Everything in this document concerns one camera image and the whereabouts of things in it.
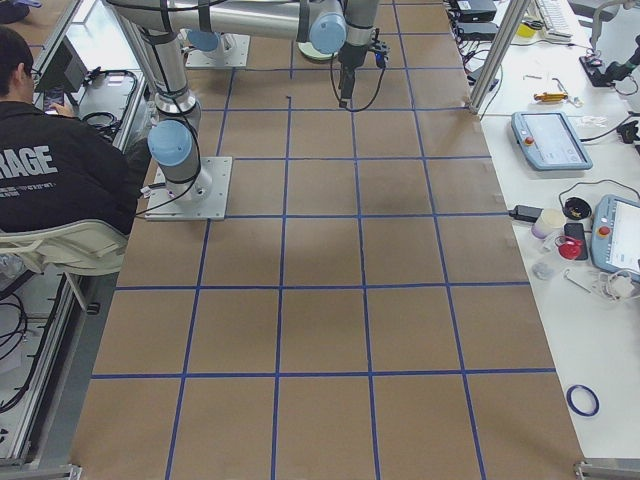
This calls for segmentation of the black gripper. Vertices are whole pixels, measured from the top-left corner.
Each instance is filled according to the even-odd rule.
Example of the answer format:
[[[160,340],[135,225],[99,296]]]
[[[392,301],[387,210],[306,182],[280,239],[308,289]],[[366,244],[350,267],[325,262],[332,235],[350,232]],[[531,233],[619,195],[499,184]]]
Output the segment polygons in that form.
[[[344,44],[339,51],[340,78],[338,84],[339,104],[347,105],[353,96],[355,70],[364,64],[367,45]]]

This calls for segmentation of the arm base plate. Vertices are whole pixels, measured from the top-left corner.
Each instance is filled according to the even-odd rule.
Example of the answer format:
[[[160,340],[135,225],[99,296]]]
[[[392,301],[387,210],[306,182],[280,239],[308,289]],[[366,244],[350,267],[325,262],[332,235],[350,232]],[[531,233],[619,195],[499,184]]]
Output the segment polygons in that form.
[[[141,215],[149,221],[224,220],[232,166],[231,157],[202,157],[195,183],[181,185],[167,183],[157,166],[154,182],[161,186],[151,191]]]
[[[191,45],[187,54],[188,69],[231,69],[244,68],[247,64],[250,37],[248,35],[230,34],[235,40],[235,48],[223,55],[206,54]]]

